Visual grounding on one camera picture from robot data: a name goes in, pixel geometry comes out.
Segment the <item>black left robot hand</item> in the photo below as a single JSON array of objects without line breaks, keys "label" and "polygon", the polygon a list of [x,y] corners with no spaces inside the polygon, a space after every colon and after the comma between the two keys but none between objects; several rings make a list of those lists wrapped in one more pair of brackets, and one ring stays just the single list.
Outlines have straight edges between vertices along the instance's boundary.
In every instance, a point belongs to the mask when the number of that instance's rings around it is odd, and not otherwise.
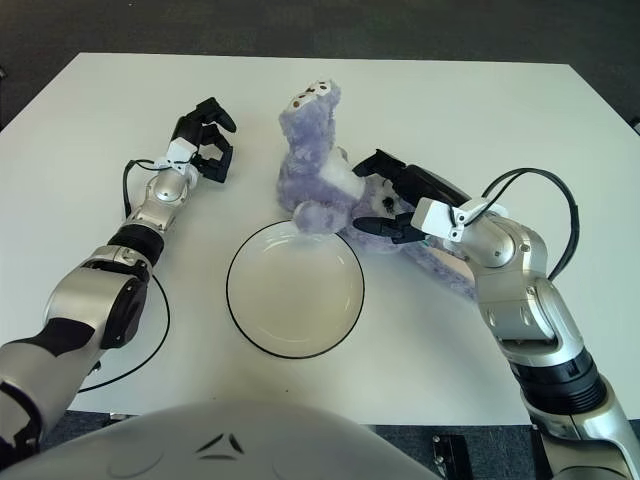
[{"label": "black left robot hand", "polygon": [[[228,142],[219,128],[235,133],[237,126],[231,116],[210,97],[196,108],[181,116],[174,128],[169,151],[169,163],[172,167],[192,166],[206,179],[224,183],[233,157],[233,146]],[[205,158],[200,154],[203,146],[214,145],[221,157]]]}]

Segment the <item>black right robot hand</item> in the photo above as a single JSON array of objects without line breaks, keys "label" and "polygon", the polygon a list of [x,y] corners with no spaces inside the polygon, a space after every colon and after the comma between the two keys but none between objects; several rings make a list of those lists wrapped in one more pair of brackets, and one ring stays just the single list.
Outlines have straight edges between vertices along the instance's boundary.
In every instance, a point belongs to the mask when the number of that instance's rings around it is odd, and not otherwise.
[{"label": "black right robot hand", "polygon": [[417,207],[422,198],[445,205],[446,227],[456,228],[464,220],[464,216],[455,213],[454,209],[470,199],[467,194],[436,174],[416,165],[406,165],[380,149],[356,165],[353,173],[358,177],[375,176],[376,180],[382,180],[379,189],[384,214],[354,213],[352,225],[360,232],[389,238],[394,244],[425,239],[427,234],[410,224],[412,212],[396,213],[394,210],[404,204]]}]

